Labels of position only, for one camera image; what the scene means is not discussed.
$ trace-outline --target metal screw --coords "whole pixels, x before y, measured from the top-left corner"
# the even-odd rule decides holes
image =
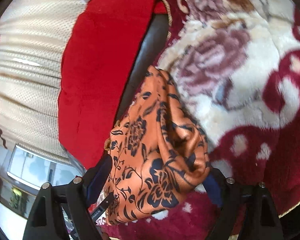
[[[46,189],[46,188],[50,187],[50,183],[48,183],[48,182],[43,183],[41,187]]]
[[[235,179],[229,177],[229,178],[227,178],[227,183],[229,183],[229,184],[234,184],[234,183],[235,183]]]
[[[260,187],[266,187],[266,184],[264,182],[259,182]]]
[[[82,181],[82,178],[81,178],[81,177],[76,177],[76,178],[74,178],[73,183],[74,183],[74,184],[78,184],[78,183],[80,183],[81,181]]]

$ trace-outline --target orange floral fabric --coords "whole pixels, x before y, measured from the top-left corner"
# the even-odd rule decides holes
[[[182,111],[171,76],[150,66],[135,103],[111,130],[109,224],[175,207],[209,173],[206,136]]]

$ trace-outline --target floral blanket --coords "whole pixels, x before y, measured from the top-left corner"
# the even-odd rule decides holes
[[[205,130],[212,166],[265,182],[278,214],[300,204],[300,12],[291,0],[164,0],[155,63]],[[176,208],[112,227],[121,239],[204,239],[218,209],[203,186]],[[237,234],[241,218],[233,233]]]

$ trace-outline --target black metal frame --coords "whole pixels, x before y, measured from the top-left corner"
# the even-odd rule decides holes
[[[45,183],[32,206],[23,240],[68,240],[62,205],[73,221],[72,235],[79,240],[102,240],[95,221],[114,199],[113,195],[109,195],[92,215],[87,209],[97,202],[111,168],[112,158],[105,152],[98,164],[82,178],[55,187]],[[206,240],[227,240],[243,203],[247,204],[247,210],[239,240],[283,240],[278,214],[263,183],[243,186],[233,178],[226,179],[220,170],[210,169],[203,185],[210,198],[217,199],[222,211]]]
[[[32,206],[23,240],[68,240],[61,206],[68,209],[78,239],[102,240],[87,209],[97,202],[111,168],[112,158],[104,154],[95,167],[68,185],[45,183]]]

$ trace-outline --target curtain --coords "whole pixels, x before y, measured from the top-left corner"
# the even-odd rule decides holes
[[[0,145],[69,163],[58,141],[60,63],[80,0],[13,0],[0,19]]]

